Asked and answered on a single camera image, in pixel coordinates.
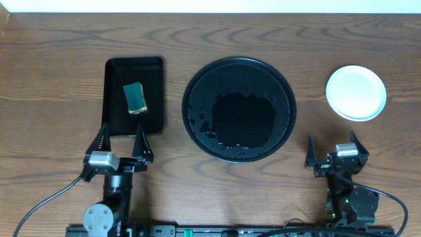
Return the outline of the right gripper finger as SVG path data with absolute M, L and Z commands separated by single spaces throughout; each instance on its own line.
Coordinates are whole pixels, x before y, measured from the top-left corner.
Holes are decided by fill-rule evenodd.
M 362 156 L 369 156 L 369 152 L 367 149 L 359 142 L 358 138 L 356 137 L 353 131 L 350 131 L 350 141 L 355 144 L 359 155 Z
M 307 155 L 305 157 L 305 166 L 306 167 L 314 167 L 316 164 L 316 154 L 314 150 L 314 143 L 311 136 L 309 136 L 309 144 L 308 144 L 308 150 Z

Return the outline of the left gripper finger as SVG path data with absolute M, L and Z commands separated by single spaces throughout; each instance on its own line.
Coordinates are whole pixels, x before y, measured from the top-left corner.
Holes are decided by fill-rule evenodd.
M 154 160 L 154 154 L 141 124 L 137 126 L 132 158 L 143 163 L 152 163 Z
M 107 123 L 101 125 L 96 137 L 87 148 L 86 155 L 91 155 L 94 151 L 111 151 L 111 139 Z

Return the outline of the green yellow sponge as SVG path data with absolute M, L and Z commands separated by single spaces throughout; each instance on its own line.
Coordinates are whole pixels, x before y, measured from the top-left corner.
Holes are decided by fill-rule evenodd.
M 143 94 L 143 86 L 139 82 L 123 86 L 128 112 L 136 115 L 147 111 L 147 104 Z

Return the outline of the light blue plate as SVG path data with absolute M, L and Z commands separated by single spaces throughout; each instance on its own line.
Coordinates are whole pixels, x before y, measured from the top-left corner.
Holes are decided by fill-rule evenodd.
M 326 99 L 339 116 L 357 122 L 371 120 L 385 107 L 387 92 L 380 77 L 359 65 L 337 69 L 326 84 Z

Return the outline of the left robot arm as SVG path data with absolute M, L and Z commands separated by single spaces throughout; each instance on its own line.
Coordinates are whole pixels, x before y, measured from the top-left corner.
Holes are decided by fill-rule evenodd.
M 84 212 L 82 224 L 88 236 L 121 236 L 127 223 L 132 194 L 133 174 L 147 170 L 154 159 L 142 125 L 136 129 L 131 157 L 117 157 L 111 151 L 110 129 L 101 125 L 86 150 L 81 179 L 89 182 L 96 175 L 104 176 L 103 199 Z

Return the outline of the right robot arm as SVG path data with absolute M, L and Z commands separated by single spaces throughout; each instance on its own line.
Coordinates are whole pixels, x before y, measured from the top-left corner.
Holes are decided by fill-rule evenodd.
M 368 156 L 354 133 L 350 133 L 348 144 L 337 144 L 326 159 L 316 157 L 313 140 L 309 138 L 305 166 L 314 169 L 316 178 L 327 180 L 326 212 L 333 218 L 328 227 L 366 230 L 374 223 L 379 195 L 352 183 L 352 176 L 362 170 Z

